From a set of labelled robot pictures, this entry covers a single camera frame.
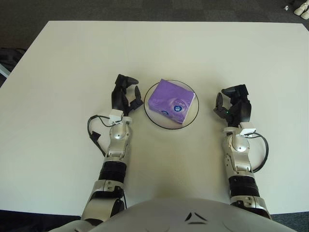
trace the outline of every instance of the white plate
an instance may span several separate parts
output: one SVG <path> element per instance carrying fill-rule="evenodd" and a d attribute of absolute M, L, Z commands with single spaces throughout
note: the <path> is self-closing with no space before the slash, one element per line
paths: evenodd
<path fill-rule="evenodd" d="M 173 83 L 173 84 L 176 84 L 178 86 L 181 86 L 184 89 L 187 89 L 189 91 L 194 92 L 193 89 L 191 89 L 188 85 L 186 85 L 183 82 L 175 81 L 175 80 L 168 80 L 168 81 Z M 147 91 L 146 96 L 144 98 L 144 109 L 145 109 L 146 115 L 149 117 L 149 119 L 153 123 L 157 124 L 158 126 L 165 128 L 165 129 L 169 129 L 169 130 L 181 129 L 181 128 L 188 126 L 190 123 L 192 123 L 194 121 L 194 119 L 196 118 L 197 113 L 198 113 L 198 98 L 197 98 L 196 93 L 195 93 L 195 97 L 192 101 L 191 107 L 189 109 L 189 112 L 187 114 L 187 117 L 185 118 L 185 121 L 182 124 L 177 123 L 177 122 L 171 120 L 170 118 L 165 117 L 164 115 L 159 114 L 159 113 L 149 109 L 148 100 L 151 97 L 152 93 L 154 92 L 154 90 L 155 90 L 155 88 L 157 87 L 158 84 L 159 83 L 156 83 L 153 86 L 151 86 L 150 89 Z"/>

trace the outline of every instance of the white shoe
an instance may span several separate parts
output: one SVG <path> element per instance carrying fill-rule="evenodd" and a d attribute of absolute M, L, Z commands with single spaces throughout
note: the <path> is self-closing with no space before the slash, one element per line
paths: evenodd
<path fill-rule="evenodd" d="M 303 19 L 309 19 L 309 10 L 307 10 L 306 12 L 302 13 L 301 17 Z"/>
<path fill-rule="evenodd" d="M 309 3 L 304 2 L 303 4 L 301 4 L 299 8 L 297 8 L 294 11 L 294 14 L 300 16 L 302 13 L 304 13 L 308 9 L 308 6 L 309 6 Z"/>

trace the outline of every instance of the purple package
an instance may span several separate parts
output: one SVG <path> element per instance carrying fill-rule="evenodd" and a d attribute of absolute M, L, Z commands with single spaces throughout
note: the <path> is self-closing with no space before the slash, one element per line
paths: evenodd
<path fill-rule="evenodd" d="M 170 119 L 183 123 L 195 93 L 161 79 L 148 100 L 149 108 Z"/>

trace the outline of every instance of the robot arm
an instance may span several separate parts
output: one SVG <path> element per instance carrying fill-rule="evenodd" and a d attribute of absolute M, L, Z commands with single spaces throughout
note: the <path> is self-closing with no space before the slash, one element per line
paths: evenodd
<path fill-rule="evenodd" d="M 270 218 L 265 201 L 260 197 L 248 157 L 248 138 L 256 129 L 249 122 L 251 104 L 247 99 L 247 88 L 239 85 L 223 89 L 222 93 L 231 98 L 232 106 L 229 110 L 224 108 L 222 95 L 218 93 L 214 111 L 226 119 L 229 126 L 224 129 L 224 152 L 231 204 Z"/>
<path fill-rule="evenodd" d="M 128 114 L 143 104 L 137 86 L 136 99 L 130 106 L 126 98 L 126 88 L 138 84 L 138 80 L 118 75 L 115 84 L 112 92 L 112 111 L 109 115 L 110 145 L 99 178 L 94 184 L 82 215 L 82 220 L 92 221 L 95 224 L 106 221 L 125 208 L 121 198 L 124 197 L 124 178 L 131 137 L 129 125 L 132 119 Z"/>

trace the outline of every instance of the black cable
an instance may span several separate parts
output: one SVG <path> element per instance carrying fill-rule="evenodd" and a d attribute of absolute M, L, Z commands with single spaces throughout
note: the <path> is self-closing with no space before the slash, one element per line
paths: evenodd
<path fill-rule="evenodd" d="M 255 137 L 246 137 L 246 138 L 247 138 L 247 139 L 262 138 L 262 139 L 264 140 L 265 149 L 266 149 L 266 151 L 265 151 L 265 157 L 264 157 L 263 161 L 261 162 L 261 164 L 260 164 L 257 168 L 255 168 L 255 169 L 253 170 L 253 172 L 255 173 L 255 172 L 258 172 L 259 170 L 261 170 L 261 169 L 263 168 L 263 166 L 265 165 L 265 163 L 266 163 L 266 161 L 267 161 L 267 158 L 268 158 L 269 145 L 268 145 L 268 142 L 267 142 L 266 138 L 265 138 L 264 136 L 262 136 L 261 134 L 256 133 L 256 132 L 251 133 L 251 134 L 256 134 L 257 136 L 255 136 Z"/>
<path fill-rule="evenodd" d="M 125 195 L 125 193 L 124 193 L 124 200 L 125 200 L 125 207 L 126 207 L 126 209 L 127 209 L 127 206 L 126 206 L 126 195 Z"/>
<path fill-rule="evenodd" d="M 95 140 L 92 138 L 92 133 L 90 132 L 90 128 L 89 128 L 90 122 L 91 122 L 93 119 L 97 118 L 97 117 L 98 117 L 98 115 L 94 115 L 94 116 L 92 116 L 92 117 L 90 117 L 90 118 L 88 119 L 87 131 L 88 131 L 89 138 L 93 141 L 93 143 L 98 147 L 98 149 L 102 152 L 103 156 L 105 157 L 105 151 L 103 151 L 103 149 L 102 149 L 101 146 L 98 144 L 98 142 L 95 141 Z"/>
<path fill-rule="evenodd" d="M 106 116 L 102 116 L 102 115 L 93 115 L 92 117 L 90 117 L 90 118 L 88 119 L 88 123 L 87 123 L 88 135 L 89 135 L 90 139 L 93 141 L 93 143 L 94 143 L 94 144 L 98 147 L 98 149 L 102 152 L 103 156 L 105 157 L 105 151 L 103 151 L 102 147 L 98 144 L 98 142 L 97 142 L 96 140 L 93 139 L 92 133 L 90 132 L 90 128 L 89 128 L 89 127 L 90 127 L 90 122 L 91 122 L 93 119 L 97 118 L 97 117 L 100 119 L 100 121 L 102 122 L 102 124 L 103 124 L 105 127 L 112 127 L 112 126 L 115 126 L 116 124 L 106 125 L 106 124 L 103 122 L 102 118 L 106 118 L 106 119 L 110 119 L 110 118 L 109 118 L 109 117 L 106 117 Z M 121 115 L 121 120 L 115 121 L 115 122 L 116 122 L 116 123 L 117 123 L 117 122 L 121 122 L 121 121 L 122 121 L 122 118 L 123 118 L 123 115 Z"/>

